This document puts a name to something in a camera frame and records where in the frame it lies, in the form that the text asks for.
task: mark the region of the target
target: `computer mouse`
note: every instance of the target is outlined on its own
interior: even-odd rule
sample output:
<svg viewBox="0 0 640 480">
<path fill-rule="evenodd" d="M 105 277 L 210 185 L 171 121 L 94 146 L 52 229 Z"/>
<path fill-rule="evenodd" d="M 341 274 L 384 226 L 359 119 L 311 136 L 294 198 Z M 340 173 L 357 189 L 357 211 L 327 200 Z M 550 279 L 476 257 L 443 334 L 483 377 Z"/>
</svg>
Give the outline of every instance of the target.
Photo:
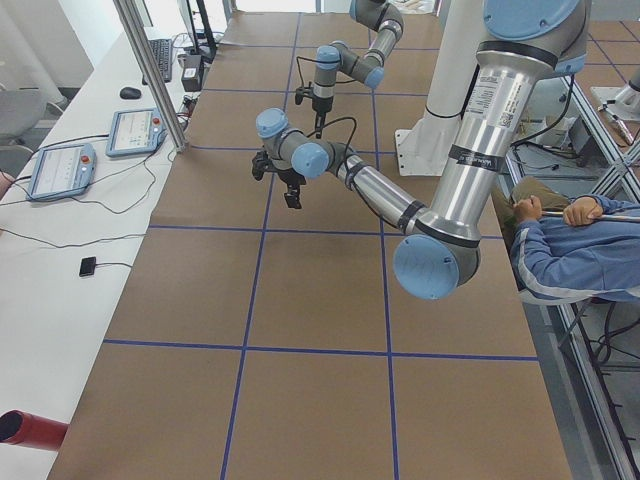
<svg viewBox="0 0 640 480">
<path fill-rule="evenodd" d="M 142 96 L 142 92 L 139 88 L 135 87 L 124 87 L 120 90 L 120 98 L 125 100 L 137 100 Z"/>
</svg>

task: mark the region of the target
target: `human hand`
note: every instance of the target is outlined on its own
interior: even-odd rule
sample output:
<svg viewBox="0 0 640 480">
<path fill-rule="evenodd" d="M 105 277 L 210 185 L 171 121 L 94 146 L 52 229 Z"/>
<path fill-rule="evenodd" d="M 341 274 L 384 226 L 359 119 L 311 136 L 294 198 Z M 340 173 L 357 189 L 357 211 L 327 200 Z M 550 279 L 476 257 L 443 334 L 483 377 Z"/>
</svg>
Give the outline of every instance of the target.
<svg viewBox="0 0 640 480">
<path fill-rule="evenodd" d="M 542 203 L 540 199 L 535 195 L 531 195 L 530 198 L 520 200 L 513 206 L 513 213 L 518 223 L 526 222 L 529 220 L 540 220 L 542 217 Z"/>
<path fill-rule="evenodd" d="M 591 225 L 595 218 L 604 213 L 600 204 L 593 197 L 580 197 L 563 212 L 564 223 L 572 227 Z"/>
</svg>

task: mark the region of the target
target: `blue sleeve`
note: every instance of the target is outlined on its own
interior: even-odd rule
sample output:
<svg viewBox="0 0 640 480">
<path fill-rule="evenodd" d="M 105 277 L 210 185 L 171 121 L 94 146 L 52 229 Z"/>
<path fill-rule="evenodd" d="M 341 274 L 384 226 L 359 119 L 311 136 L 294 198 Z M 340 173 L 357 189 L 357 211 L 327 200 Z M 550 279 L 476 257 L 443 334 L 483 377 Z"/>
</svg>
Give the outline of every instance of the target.
<svg viewBox="0 0 640 480">
<path fill-rule="evenodd" d="M 604 290 L 603 272 L 588 249 L 554 257 L 540 223 L 518 226 L 511 264 L 522 284 L 538 298 L 586 298 Z"/>
<path fill-rule="evenodd" d="M 637 203 L 625 202 L 622 200 L 612 200 L 611 198 L 605 197 L 604 195 L 582 195 L 582 196 L 591 197 L 595 199 L 595 201 L 598 202 L 602 207 L 602 209 L 604 210 L 605 215 L 613 213 L 617 210 L 625 210 L 628 208 L 640 207 L 640 205 L 638 205 Z"/>
</svg>

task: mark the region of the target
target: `brown floor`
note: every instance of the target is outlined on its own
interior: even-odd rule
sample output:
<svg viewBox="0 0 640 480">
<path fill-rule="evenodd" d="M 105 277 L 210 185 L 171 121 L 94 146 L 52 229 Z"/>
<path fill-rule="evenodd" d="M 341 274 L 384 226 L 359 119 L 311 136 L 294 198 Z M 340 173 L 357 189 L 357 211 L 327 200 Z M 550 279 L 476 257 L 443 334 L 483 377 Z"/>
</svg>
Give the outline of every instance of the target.
<svg viewBox="0 0 640 480">
<path fill-rule="evenodd" d="M 398 175 L 393 136 L 422 116 L 440 28 L 406 22 L 380 90 L 339 86 L 331 118 L 356 116 L 363 158 L 428 202 L 436 181 Z M 633 73 L 605 55 L 629 35 L 593 31 L 581 84 Z M 231 22 L 243 46 L 209 73 L 51 480 L 571 478 L 490 205 L 478 274 L 424 302 L 393 277 L 401 237 L 334 178 L 294 211 L 251 177 L 256 115 L 310 130 L 293 59 L 334 39 L 370 42 L 345 15 Z"/>
</svg>

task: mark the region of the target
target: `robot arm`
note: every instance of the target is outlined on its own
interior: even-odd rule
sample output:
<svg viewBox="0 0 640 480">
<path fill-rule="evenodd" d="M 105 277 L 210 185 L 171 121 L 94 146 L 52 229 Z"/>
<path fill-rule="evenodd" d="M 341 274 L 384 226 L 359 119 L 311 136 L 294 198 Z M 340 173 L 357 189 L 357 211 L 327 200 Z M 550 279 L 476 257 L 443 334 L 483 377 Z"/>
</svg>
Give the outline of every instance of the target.
<svg viewBox="0 0 640 480">
<path fill-rule="evenodd" d="M 444 297 L 479 266 L 478 220 L 534 85 L 584 63 L 589 9 L 589 0 L 485 1 L 488 35 L 477 51 L 479 74 L 429 207 L 344 145 L 309 140 L 277 109 L 258 116 L 264 148 L 254 176 L 257 164 L 303 179 L 333 173 L 408 235 L 394 255 L 401 285 L 421 298 Z"/>
<path fill-rule="evenodd" d="M 354 20 L 378 35 L 362 57 L 339 40 L 318 48 L 314 81 L 296 89 L 295 96 L 296 105 L 304 98 L 311 99 L 316 112 L 316 138 L 322 137 L 326 115 L 333 108 L 337 73 L 340 71 L 367 87 L 377 88 L 384 77 L 384 63 L 402 38 L 402 14 L 385 0 L 353 0 L 350 13 Z"/>
</svg>

